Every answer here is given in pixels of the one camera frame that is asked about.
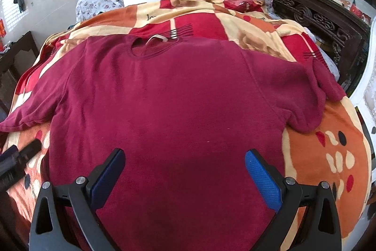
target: metal screw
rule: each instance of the metal screw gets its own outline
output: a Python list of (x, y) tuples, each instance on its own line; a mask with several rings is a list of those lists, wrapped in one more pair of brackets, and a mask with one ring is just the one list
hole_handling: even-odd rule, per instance
[(77, 184), (82, 184), (82, 183), (84, 183), (85, 182), (85, 177), (78, 177), (77, 179), (76, 179), (76, 183)]
[(296, 183), (296, 181), (295, 181), (295, 179), (292, 178), (292, 177), (287, 177), (287, 178), (286, 178), (286, 183), (287, 183), (288, 185), (294, 185), (294, 184)]
[(326, 181), (321, 182), (321, 186), (325, 189), (329, 188), (329, 183)]
[(47, 189), (48, 187), (50, 187), (50, 185), (51, 185), (51, 183), (50, 182), (44, 182), (43, 184), (42, 184), (42, 188), (43, 189)]

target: bed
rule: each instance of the bed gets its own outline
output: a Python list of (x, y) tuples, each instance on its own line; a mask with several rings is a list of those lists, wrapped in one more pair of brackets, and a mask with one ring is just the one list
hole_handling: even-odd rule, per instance
[[(79, 0), (76, 10), (78, 23), (71, 30), (46, 40), (34, 66), (17, 85), (12, 110), (30, 97), (39, 78), (48, 75), (50, 67), (90, 36), (114, 33), (150, 36), (162, 30), (170, 37), (207, 35), (224, 37), (234, 41), (239, 48), (257, 50), (291, 62), (304, 63), (314, 56), (325, 63), (302, 25), (293, 20), (276, 19), (273, 0), (264, 1), (262, 12), (241, 14), (226, 9), (223, 0), (161, 0), (136, 5), (137, 8), (132, 10), (122, 8), (122, 0)], [(147, 20), (147, 15), (157, 16), (157, 22)], [(186, 24), (187, 19), (195, 16), (199, 18), (190, 24), (197, 25), (189, 31), (186, 27), (174, 28), (171, 24), (171, 20)], [(212, 33), (204, 34), (198, 30), (204, 24), (216, 27)], [(262, 44), (255, 44), (254, 37), (250, 35), (254, 32)], [(13, 144), (22, 148), (34, 138), (42, 141), (43, 150), (29, 162), (26, 177), (8, 191), (16, 213), (14, 229), (24, 243), (27, 243), (28, 226), (41, 183), (48, 179), (50, 122), (12, 132), (4, 145), (5, 150)], [(327, 102), (321, 124), (308, 135), (287, 127), (283, 132), (281, 148), (285, 176), (305, 184), (318, 184), (326, 180), (335, 190), (345, 245), (365, 208), (371, 176), (370, 147), (350, 100), (344, 97), (339, 103)], [(292, 242), (301, 219), (302, 212), (299, 212), (285, 240), (284, 250)]]

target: shirt sleeve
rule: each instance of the shirt sleeve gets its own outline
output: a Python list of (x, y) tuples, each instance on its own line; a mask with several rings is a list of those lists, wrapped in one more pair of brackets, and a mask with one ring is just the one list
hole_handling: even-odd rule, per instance
[(321, 123), (325, 101), (340, 101), (345, 92), (320, 61), (304, 64), (257, 51), (241, 50), (251, 77), (284, 124), (309, 133)]
[(82, 50), (77, 46), (53, 64), (38, 80), (30, 97), (0, 123), (0, 132), (15, 132), (52, 119), (65, 93), (71, 71)]

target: shirt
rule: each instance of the shirt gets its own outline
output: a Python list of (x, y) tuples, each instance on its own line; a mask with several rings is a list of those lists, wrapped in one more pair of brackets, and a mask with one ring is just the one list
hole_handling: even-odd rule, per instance
[(97, 211), (122, 250), (249, 250), (274, 212), (247, 173), (246, 151), (283, 174), (286, 124), (315, 129), (326, 97), (339, 101), (343, 90), (314, 58), (302, 65), (193, 37), (135, 56), (139, 41), (88, 38), (0, 131), (51, 120), (46, 179), (54, 185), (123, 149), (125, 169)]

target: wooden bed frame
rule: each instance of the wooden bed frame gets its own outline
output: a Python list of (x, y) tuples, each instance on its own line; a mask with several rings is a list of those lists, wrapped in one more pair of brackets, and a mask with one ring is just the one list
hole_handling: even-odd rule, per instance
[(328, 42), (328, 55), (340, 71), (338, 83), (349, 80), (355, 85), (367, 59), (370, 27), (346, 8), (332, 0), (273, 0), (275, 13), (297, 21)]

